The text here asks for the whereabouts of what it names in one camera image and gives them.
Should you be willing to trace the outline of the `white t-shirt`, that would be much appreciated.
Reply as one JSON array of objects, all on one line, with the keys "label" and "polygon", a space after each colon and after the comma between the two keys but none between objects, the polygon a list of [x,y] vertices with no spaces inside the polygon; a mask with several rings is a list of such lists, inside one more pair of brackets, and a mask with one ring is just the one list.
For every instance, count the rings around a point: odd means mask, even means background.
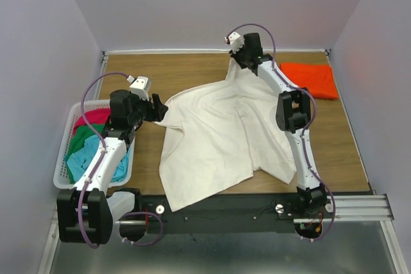
[{"label": "white t-shirt", "polygon": [[170,209],[181,210],[263,170],[289,184],[296,172],[274,114],[277,96],[231,61],[224,80],[172,96],[159,174]]}]

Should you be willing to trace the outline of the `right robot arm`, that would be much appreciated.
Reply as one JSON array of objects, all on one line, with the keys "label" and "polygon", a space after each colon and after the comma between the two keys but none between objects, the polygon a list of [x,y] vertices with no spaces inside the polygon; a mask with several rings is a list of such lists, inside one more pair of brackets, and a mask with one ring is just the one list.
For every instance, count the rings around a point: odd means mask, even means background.
[{"label": "right robot arm", "polygon": [[275,121],[288,139],[297,170],[297,213],[308,218],[324,209],[335,219],[335,198],[317,172],[311,149],[310,126],[317,113],[311,111],[316,107],[313,96],[308,89],[291,82],[274,58],[263,52],[258,33],[240,35],[234,31],[225,41],[237,64],[261,78],[277,96]]}]

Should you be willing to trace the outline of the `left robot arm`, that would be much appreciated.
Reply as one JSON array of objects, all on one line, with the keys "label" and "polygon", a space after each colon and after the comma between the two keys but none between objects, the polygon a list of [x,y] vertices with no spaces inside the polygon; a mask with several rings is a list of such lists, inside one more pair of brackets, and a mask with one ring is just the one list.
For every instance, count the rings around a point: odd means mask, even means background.
[{"label": "left robot arm", "polygon": [[158,94],[143,99],[129,90],[110,95],[110,114],[99,144],[85,173],[71,189],[57,196],[58,231],[63,243],[85,243],[98,248],[109,241],[115,222],[121,218],[159,219],[143,208],[139,189],[120,189],[107,196],[112,177],[135,140],[143,122],[160,122],[168,107]]}]

